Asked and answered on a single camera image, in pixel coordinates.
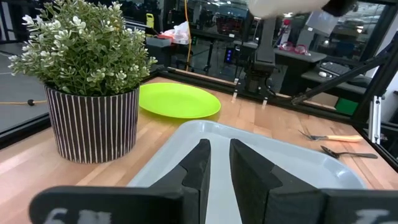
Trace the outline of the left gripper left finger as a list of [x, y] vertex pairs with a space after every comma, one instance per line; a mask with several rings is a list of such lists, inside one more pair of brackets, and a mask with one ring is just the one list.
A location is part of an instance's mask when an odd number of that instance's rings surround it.
[[204, 223], [211, 145], [199, 143], [150, 187], [57, 186], [29, 204], [32, 223]]

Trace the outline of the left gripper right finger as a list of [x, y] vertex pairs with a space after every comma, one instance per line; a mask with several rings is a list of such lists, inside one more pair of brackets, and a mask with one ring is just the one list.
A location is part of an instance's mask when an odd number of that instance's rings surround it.
[[243, 223], [397, 223], [397, 191], [318, 189], [238, 139], [229, 147]]

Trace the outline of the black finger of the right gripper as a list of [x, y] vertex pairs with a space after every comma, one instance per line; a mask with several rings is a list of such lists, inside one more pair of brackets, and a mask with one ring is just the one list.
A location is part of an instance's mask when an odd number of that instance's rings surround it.
[[354, 8], [357, 0], [329, 0], [322, 10], [335, 17], [341, 17]]

